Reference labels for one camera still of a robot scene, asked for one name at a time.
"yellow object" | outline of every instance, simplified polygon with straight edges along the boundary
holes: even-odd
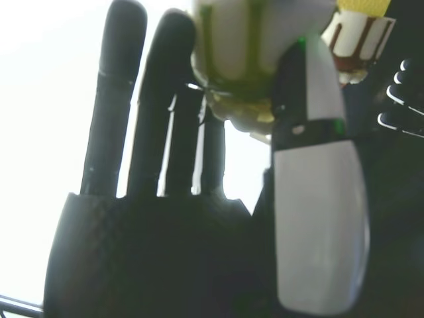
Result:
[[[337,0],[337,5],[340,9],[361,12],[371,17],[384,17],[391,1],[392,0]]]

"yellow foam top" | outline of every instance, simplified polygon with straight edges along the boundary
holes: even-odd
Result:
[[[340,9],[358,11],[372,17],[384,17],[391,0],[337,0]]]

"bright white light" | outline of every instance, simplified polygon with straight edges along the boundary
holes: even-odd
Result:
[[[60,212],[67,194],[80,190],[110,2],[0,1],[0,294],[42,303]],[[163,12],[186,9],[189,0],[142,3],[149,14],[148,46]],[[136,89],[119,196],[126,191],[137,95]],[[225,191],[252,211],[269,162],[268,147],[230,123],[226,128]]]

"white background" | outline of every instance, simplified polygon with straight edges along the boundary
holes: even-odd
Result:
[[[144,0],[150,44],[168,7]],[[46,264],[68,192],[78,193],[110,0],[0,0],[0,294],[42,303]],[[144,49],[119,181],[131,157]],[[268,147],[227,128],[225,193],[252,211]]]

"yellow sponge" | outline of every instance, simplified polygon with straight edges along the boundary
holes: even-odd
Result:
[[[391,0],[337,0],[340,9],[358,11],[372,17],[384,17]]]

